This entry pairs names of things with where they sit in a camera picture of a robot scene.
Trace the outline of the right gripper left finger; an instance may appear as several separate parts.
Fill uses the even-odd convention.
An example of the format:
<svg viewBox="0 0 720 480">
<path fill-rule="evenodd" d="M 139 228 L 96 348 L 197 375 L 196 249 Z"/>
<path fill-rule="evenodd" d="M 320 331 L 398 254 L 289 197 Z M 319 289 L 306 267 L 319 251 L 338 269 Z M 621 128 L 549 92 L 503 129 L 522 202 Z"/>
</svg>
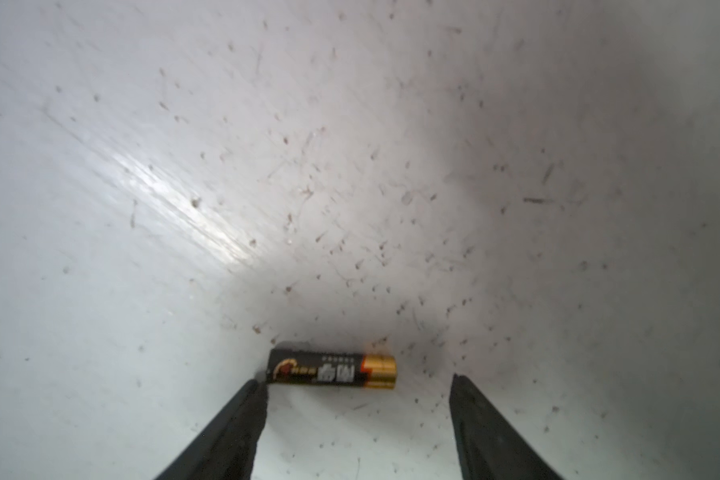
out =
<svg viewBox="0 0 720 480">
<path fill-rule="evenodd" d="M 246 382 L 157 479 L 249 480 L 267 406 L 267 385 Z"/>
</svg>

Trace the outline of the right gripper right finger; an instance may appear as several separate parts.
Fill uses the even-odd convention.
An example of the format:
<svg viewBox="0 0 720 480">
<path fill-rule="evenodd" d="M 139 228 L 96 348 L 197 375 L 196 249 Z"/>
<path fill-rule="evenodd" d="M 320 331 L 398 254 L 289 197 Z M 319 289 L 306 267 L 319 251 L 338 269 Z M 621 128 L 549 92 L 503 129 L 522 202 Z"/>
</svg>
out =
<svg viewBox="0 0 720 480">
<path fill-rule="evenodd" d="M 463 479 L 561 479 L 468 377 L 453 376 L 449 408 Z"/>
</svg>

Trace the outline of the black gold AA battery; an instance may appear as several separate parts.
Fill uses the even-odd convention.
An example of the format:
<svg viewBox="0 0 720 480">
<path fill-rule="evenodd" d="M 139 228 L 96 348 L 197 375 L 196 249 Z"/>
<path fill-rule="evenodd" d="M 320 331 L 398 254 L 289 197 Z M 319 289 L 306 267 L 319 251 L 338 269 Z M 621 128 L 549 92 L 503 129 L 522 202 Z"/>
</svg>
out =
<svg viewBox="0 0 720 480">
<path fill-rule="evenodd" d="M 273 349 L 265 378 L 270 384 L 393 389 L 397 375 L 392 356 Z"/>
</svg>

